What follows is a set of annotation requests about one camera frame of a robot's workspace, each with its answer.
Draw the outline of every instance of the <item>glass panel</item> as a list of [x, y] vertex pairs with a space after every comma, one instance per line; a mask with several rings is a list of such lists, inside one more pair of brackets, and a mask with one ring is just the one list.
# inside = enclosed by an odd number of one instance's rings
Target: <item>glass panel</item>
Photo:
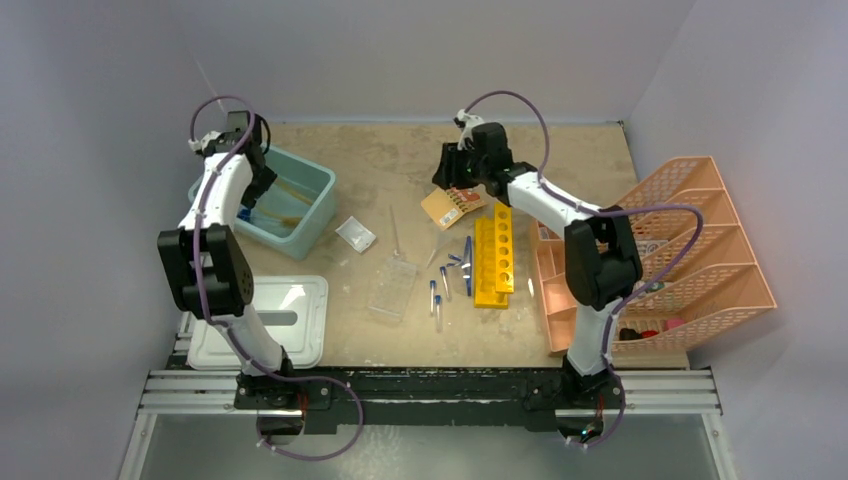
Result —
[[[256, 448], [250, 415], [159, 416], [143, 479], [717, 479], [700, 415], [625, 417], [604, 445], [583, 453], [552, 433], [516, 427], [366, 426], [347, 453], [301, 462]], [[353, 433], [310, 435], [288, 446], [322, 454]]]

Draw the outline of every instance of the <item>test tube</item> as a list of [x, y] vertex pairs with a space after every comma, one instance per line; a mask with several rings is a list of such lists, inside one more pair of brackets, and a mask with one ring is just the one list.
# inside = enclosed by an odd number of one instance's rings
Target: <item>test tube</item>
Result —
[[446, 267], [439, 267], [439, 273], [442, 274], [442, 283], [445, 285], [445, 298], [450, 301], [450, 289], [448, 288], [448, 269]]
[[435, 296], [436, 302], [436, 333], [442, 333], [442, 296]]
[[436, 281], [430, 280], [430, 316], [431, 317], [433, 316], [433, 312], [435, 310], [434, 303], [436, 301], [436, 297], [438, 297], [438, 295], [436, 295]]

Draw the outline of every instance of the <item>plastic basket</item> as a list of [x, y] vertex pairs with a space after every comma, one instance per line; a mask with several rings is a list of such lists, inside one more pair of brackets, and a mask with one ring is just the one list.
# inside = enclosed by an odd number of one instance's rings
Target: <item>plastic basket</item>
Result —
[[[676, 158], [618, 202], [623, 208], [657, 203], [701, 209], [704, 230], [690, 252], [664, 278], [671, 285], [631, 302], [619, 329], [654, 330], [657, 335], [616, 341], [614, 352], [691, 350], [710, 338], [776, 308], [736, 209], [710, 157]], [[642, 257], [643, 279], [665, 267], [689, 241], [695, 220], [688, 212], [654, 212], [630, 218], [637, 240], [668, 243]], [[533, 287], [552, 353], [562, 353], [574, 335], [577, 303], [565, 283], [564, 244], [532, 222]], [[683, 324], [667, 329], [667, 320]]]
[[[277, 173], [279, 183], [260, 197], [251, 212], [253, 223], [236, 219], [236, 231], [295, 260], [303, 260], [336, 214], [333, 194], [336, 174], [274, 146], [265, 155], [265, 163]], [[197, 195], [200, 181], [198, 179], [189, 189], [190, 202]], [[284, 225], [277, 217], [297, 220]]]

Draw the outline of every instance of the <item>orange mesh shelf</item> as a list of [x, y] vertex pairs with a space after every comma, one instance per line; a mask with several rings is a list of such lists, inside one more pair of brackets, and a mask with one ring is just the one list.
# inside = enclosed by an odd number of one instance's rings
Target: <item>orange mesh shelf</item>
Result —
[[[618, 325], [619, 329], [659, 333], [615, 341], [613, 352], [691, 350], [777, 308], [711, 157], [672, 159], [618, 202], [622, 208], [654, 204], [697, 206], [705, 226], [695, 246], [663, 279], [668, 286], [631, 302]], [[634, 215], [630, 223], [637, 240], [667, 242], [642, 257], [643, 280], [662, 270], [695, 229], [694, 216], [684, 211]], [[561, 354], [571, 345], [577, 308], [565, 283], [564, 244], [538, 222], [531, 222], [530, 242], [540, 317], [551, 353]], [[669, 330], [666, 322], [672, 318], [681, 319], [682, 324]]]

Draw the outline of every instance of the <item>light blue plastic bin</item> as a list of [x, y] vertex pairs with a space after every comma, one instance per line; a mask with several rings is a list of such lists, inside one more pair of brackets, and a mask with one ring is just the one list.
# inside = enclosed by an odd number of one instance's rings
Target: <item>light blue plastic bin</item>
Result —
[[[314, 202], [309, 206], [278, 185], [271, 185], [251, 212], [253, 223], [238, 218], [236, 230], [295, 260], [303, 260], [336, 214], [336, 198], [333, 194], [336, 174], [328, 168], [274, 146], [265, 155], [265, 163], [286, 185]], [[188, 191], [190, 202], [194, 202], [200, 180], [198, 179]], [[263, 215], [260, 212], [262, 209], [276, 215], [302, 219], [297, 227], [288, 228], [282, 226], [279, 220]]]

